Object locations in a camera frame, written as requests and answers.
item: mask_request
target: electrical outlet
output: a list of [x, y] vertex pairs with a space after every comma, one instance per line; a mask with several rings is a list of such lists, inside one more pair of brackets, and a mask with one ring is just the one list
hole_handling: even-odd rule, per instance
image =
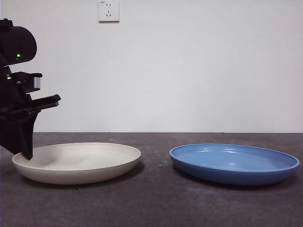
[[119, 21], [119, 0], [99, 2], [99, 23]]

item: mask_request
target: gray floor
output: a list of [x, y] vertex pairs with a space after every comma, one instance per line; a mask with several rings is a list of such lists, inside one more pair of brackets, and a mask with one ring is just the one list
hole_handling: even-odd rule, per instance
[[36, 133], [34, 147], [70, 142], [127, 144], [142, 152], [129, 173], [87, 185], [49, 185], [19, 175], [1, 149], [2, 227], [299, 227], [303, 167], [259, 187], [197, 180], [173, 167], [171, 148], [231, 143], [276, 149], [303, 160], [303, 134]]

